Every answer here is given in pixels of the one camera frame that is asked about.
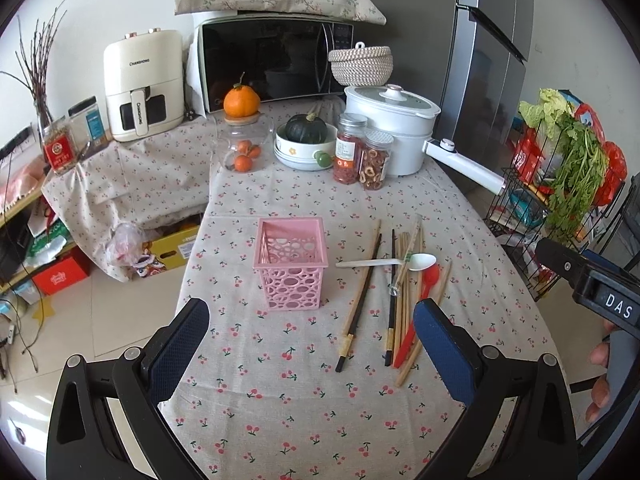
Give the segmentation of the red box on floor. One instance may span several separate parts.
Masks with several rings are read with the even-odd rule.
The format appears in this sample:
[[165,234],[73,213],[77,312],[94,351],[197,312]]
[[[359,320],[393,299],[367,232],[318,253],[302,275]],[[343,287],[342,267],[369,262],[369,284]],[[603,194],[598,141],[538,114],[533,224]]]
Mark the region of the red box on floor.
[[70,252],[39,271],[32,280],[43,295],[53,296],[90,276],[91,261],[83,252]]

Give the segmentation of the white air fryer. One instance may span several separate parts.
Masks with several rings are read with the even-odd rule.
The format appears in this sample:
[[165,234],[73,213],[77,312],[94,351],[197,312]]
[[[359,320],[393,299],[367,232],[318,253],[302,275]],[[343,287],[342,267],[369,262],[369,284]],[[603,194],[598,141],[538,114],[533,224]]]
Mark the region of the white air fryer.
[[180,32],[152,28],[130,32],[103,52],[108,122],[118,142],[177,127],[184,116]]

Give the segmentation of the jar of dried fruit rings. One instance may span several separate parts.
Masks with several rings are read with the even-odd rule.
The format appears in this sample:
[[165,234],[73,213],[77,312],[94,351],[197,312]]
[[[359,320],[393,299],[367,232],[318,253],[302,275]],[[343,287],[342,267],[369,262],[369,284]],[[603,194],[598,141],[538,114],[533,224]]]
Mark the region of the jar of dried fruit rings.
[[393,145],[394,138],[388,132],[371,129],[364,135],[359,182],[365,190],[376,191],[382,188]]

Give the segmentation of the light bamboo chopstick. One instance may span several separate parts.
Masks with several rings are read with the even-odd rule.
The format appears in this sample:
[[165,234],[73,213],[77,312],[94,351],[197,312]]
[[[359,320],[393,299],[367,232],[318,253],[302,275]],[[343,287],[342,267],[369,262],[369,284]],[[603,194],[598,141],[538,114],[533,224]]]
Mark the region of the light bamboo chopstick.
[[[428,297],[428,300],[433,300],[435,304],[439,304],[442,301],[442,296],[444,296],[444,292],[447,287],[447,283],[450,277],[452,262],[449,261],[445,264],[444,270],[440,272],[439,279],[436,282],[435,292],[432,296]],[[420,319],[419,321],[420,330],[416,332],[416,343],[413,345],[411,352],[406,359],[406,362],[402,364],[400,368],[399,375],[396,378],[395,386],[400,388],[407,380],[409,376],[414,362],[418,358],[419,354],[424,350],[424,342],[423,335],[426,333],[426,317]]]

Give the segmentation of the black chopstick gold band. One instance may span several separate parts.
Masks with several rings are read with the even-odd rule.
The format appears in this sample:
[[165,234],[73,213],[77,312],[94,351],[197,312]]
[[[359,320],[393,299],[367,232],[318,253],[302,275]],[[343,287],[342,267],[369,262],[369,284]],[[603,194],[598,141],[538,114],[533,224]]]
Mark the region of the black chopstick gold band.
[[338,359],[335,367],[335,371],[337,373],[341,373],[343,371],[343,368],[348,358],[350,348],[352,348],[352,343],[354,342],[354,339],[357,333],[360,314],[363,309],[364,303],[366,302],[367,290],[369,289],[369,286],[371,283],[372,274],[373,274],[373,268],[372,266],[369,266],[367,268],[366,280],[364,281],[364,286],[366,286],[366,288],[364,289],[364,291],[360,296],[359,302],[356,307],[355,317],[350,323],[348,334],[347,336],[344,336],[343,342],[341,345],[341,350],[340,352],[338,352]]

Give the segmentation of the red plastic spoon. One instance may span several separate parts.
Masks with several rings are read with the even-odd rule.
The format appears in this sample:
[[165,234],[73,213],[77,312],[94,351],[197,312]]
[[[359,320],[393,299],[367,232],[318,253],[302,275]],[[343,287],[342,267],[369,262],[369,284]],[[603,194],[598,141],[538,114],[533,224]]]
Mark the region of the red plastic spoon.
[[432,288],[436,285],[439,279],[439,274],[440,266],[438,263],[435,263],[434,266],[430,266],[428,269],[423,270],[421,273],[421,288],[419,300],[416,302],[416,305],[413,308],[412,320],[409,324],[408,332],[406,333],[406,336],[402,340],[400,348],[396,353],[394,359],[395,368],[401,367],[401,365],[407,361],[410,350],[416,344],[416,338],[418,338],[418,333],[416,332],[416,318],[418,317],[420,307],[424,306],[425,301],[430,296]]

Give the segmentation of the clear canister black lid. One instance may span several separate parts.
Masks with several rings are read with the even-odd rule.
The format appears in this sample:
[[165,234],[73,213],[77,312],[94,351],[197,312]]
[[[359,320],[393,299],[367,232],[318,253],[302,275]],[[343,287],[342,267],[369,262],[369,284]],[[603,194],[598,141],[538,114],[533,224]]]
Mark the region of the clear canister black lid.
[[67,119],[80,160],[106,148],[108,139],[95,96],[70,107],[67,110]]

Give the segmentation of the yellow cardboard box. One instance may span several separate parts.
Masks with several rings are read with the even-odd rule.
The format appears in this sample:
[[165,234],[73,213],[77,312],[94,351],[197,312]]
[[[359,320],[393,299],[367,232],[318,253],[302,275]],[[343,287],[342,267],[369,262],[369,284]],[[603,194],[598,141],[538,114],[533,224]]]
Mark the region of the yellow cardboard box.
[[184,266],[190,258],[200,224],[198,219],[186,219],[166,226],[154,240],[144,242],[137,263],[138,273],[146,278]]

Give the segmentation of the brown wooden chopstick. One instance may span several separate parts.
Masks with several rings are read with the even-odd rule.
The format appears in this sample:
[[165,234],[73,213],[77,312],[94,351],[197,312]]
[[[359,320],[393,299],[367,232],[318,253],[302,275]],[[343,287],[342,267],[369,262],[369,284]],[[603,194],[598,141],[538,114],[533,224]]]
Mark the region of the brown wooden chopstick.
[[[376,257],[376,254],[378,253],[378,239],[380,238],[381,223],[382,223],[381,220],[375,221],[373,238],[370,244],[370,248],[366,252],[366,259],[374,259]],[[356,294],[354,299],[352,300],[352,303],[350,304],[348,315],[343,326],[343,330],[342,330],[343,336],[347,336],[348,334],[350,323],[355,317],[356,307],[359,302],[360,296],[364,291],[364,289],[366,288],[366,286],[364,286],[364,281],[366,280],[366,274],[367,274],[366,269],[362,269],[361,272],[359,273],[359,282],[356,288]]]

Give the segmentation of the red snack package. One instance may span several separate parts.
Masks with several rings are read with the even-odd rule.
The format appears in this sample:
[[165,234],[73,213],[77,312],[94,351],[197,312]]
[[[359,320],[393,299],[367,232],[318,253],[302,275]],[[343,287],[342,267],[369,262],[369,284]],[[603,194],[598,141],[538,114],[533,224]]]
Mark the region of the red snack package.
[[524,136],[516,144],[512,167],[522,182],[533,184],[541,161],[542,151],[537,144],[537,131],[526,127]]

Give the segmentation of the grey refrigerator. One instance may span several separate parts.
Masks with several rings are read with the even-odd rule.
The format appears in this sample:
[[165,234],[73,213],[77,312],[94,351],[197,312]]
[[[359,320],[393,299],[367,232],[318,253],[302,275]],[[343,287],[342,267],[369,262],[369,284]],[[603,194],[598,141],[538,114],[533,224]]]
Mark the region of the grey refrigerator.
[[[532,40],[534,0],[371,0],[384,25],[360,25],[367,46],[390,47],[388,84],[440,107],[433,136],[498,176]],[[448,168],[469,191],[475,182]]]

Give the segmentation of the green leafy vegetables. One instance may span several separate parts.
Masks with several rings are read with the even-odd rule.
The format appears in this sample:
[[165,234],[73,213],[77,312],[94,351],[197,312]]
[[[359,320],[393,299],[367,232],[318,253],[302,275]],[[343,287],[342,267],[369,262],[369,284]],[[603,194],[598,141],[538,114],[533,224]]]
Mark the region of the green leafy vegetables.
[[563,245],[578,242],[608,170],[597,117],[585,103],[551,88],[541,89],[536,102],[519,102],[518,116],[537,131],[542,151],[534,184],[547,196],[544,229]]

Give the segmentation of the black microwave oven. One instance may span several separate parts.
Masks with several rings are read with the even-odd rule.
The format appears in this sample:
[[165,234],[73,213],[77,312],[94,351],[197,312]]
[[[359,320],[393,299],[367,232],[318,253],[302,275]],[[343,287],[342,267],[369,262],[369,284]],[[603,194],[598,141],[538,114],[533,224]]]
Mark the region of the black microwave oven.
[[354,25],[302,14],[244,13],[198,24],[186,88],[199,115],[222,109],[237,84],[264,102],[339,94],[329,53],[355,45]]

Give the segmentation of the white bowl green knob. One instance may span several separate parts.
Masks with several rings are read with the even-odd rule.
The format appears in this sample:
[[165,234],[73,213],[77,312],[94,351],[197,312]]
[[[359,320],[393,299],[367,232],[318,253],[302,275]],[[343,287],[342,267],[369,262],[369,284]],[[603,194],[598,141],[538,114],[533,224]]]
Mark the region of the white bowl green knob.
[[302,171],[327,170],[333,166],[337,128],[326,126],[326,140],[318,144],[297,143],[284,135],[284,126],[274,134],[273,154],[288,168]]

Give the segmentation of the large orange fruit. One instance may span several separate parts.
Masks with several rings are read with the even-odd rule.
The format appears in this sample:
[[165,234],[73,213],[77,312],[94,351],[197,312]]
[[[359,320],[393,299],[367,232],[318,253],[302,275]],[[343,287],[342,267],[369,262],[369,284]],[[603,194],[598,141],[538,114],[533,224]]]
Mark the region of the large orange fruit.
[[259,110],[260,97],[251,86],[243,84],[243,77],[244,73],[226,94],[222,103],[224,112],[231,118],[250,117]]

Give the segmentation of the wooden side shelf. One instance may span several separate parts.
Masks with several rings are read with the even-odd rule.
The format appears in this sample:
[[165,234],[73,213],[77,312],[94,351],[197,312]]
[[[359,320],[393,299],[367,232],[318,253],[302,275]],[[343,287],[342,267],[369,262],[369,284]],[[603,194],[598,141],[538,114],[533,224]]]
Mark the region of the wooden side shelf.
[[1,148],[1,290],[31,278],[75,247],[43,196],[49,165],[28,126]]

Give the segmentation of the glass jar with tangerines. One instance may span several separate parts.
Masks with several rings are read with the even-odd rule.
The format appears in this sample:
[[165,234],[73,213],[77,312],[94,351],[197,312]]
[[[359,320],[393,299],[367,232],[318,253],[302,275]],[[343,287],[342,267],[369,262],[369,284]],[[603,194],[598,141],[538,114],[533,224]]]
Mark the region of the glass jar with tangerines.
[[216,154],[221,167],[238,174],[264,169],[270,163],[273,121],[262,113],[244,118],[227,114],[217,122]]

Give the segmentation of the white electric cooking pot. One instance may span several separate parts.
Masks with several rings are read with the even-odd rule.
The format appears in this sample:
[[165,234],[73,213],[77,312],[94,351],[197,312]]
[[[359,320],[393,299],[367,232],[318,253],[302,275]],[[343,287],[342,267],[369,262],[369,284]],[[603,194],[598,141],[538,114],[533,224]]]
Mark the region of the white electric cooking pot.
[[431,100],[397,84],[385,87],[346,87],[346,112],[363,115],[369,125],[394,138],[390,155],[392,177],[418,172],[431,157],[463,177],[499,195],[506,187],[504,177],[460,154],[454,141],[434,139],[433,130],[440,107]]

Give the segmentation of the pink perforated utensil basket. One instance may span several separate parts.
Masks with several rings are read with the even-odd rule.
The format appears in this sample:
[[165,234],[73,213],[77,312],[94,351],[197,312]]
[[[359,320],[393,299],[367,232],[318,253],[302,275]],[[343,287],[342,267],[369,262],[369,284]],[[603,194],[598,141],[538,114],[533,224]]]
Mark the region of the pink perforated utensil basket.
[[258,221],[253,269],[262,282],[268,311],[320,308],[324,270],[329,266],[319,217]]

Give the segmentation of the dark green squash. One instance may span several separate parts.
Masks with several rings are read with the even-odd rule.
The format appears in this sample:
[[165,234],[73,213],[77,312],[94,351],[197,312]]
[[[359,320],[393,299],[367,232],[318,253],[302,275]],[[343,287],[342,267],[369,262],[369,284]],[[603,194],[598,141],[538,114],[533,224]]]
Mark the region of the dark green squash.
[[326,140],[326,123],[311,110],[292,116],[284,126],[284,135],[300,144],[320,144]]

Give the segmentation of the jar of red berries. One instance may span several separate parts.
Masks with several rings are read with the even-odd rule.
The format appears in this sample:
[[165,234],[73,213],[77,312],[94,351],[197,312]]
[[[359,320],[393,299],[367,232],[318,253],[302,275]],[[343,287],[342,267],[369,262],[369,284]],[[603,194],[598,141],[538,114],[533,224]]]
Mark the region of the jar of red berries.
[[338,120],[335,139],[333,177],[343,184],[354,184],[359,178],[363,139],[368,120],[362,115],[343,113]]

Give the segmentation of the red tea tin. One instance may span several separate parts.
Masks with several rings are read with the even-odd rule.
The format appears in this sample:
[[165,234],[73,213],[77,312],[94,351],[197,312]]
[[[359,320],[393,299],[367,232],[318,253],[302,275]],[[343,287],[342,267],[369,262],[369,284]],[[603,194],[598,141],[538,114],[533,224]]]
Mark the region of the red tea tin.
[[64,174],[76,164],[75,145],[70,124],[65,117],[58,118],[43,129],[42,145],[44,156],[55,174]]

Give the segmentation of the woven lidded basket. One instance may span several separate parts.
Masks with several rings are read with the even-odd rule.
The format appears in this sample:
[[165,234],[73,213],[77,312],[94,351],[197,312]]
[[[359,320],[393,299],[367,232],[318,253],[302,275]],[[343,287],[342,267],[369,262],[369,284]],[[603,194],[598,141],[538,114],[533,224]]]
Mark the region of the woven lidded basket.
[[344,87],[383,87],[394,69],[390,47],[367,47],[362,41],[351,49],[330,51],[328,60],[333,77]]

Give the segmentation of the cherry print tablecloth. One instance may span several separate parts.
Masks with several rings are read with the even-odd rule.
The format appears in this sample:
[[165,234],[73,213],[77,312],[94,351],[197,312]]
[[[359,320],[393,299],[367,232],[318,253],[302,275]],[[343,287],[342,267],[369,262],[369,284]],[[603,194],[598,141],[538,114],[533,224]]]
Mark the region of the cherry print tablecloth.
[[[108,148],[47,183],[49,203],[103,285],[92,309],[94,352],[151,335],[189,299],[209,306],[209,329],[163,415],[212,479],[409,479],[461,413],[427,356],[406,382],[385,367],[388,272],[373,273],[356,338],[335,371],[359,273],[335,263],[366,256],[390,232],[423,221],[425,247],[452,262],[442,307],[480,344],[510,358],[555,352],[548,326],[509,258],[436,162],[377,191],[329,171],[285,167],[237,174],[216,154],[217,124],[198,119]],[[253,269],[258,221],[319,217],[329,266],[320,308],[268,311]],[[144,242],[201,221],[184,266],[144,278]]]

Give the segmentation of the dried branches in vase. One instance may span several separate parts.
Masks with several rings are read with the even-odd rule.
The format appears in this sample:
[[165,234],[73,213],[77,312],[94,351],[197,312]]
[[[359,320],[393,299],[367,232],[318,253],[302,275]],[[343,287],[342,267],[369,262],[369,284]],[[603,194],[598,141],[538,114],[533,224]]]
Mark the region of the dried branches in vase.
[[53,122],[52,114],[48,107],[47,80],[51,50],[58,29],[66,15],[66,10],[64,10],[65,3],[66,0],[62,0],[54,8],[52,15],[47,20],[37,20],[34,31],[28,38],[23,35],[20,17],[16,17],[18,48],[14,55],[20,68],[20,73],[14,75],[6,70],[1,72],[2,75],[17,81],[29,92],[32,104],[34,104],[40,132],[47,129]]

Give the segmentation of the white plastic spoon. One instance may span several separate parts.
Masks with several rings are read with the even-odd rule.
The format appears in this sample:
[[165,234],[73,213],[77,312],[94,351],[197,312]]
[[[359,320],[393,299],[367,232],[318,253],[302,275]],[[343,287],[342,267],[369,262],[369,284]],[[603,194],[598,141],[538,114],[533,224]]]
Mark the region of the white plastic spoon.
[[[422,254],[413,254],[409,261],[409,271],[420,272],[434,266],[437,262],[437,258],[432,254],[422,252]],[[369,260],[355,260],[355,261],[341,261],[335,263],[335,266],[339,269],[343,268],[368,268],[369,266],[399,266],[399,258],[387,258],[387,259],[369,259]]]

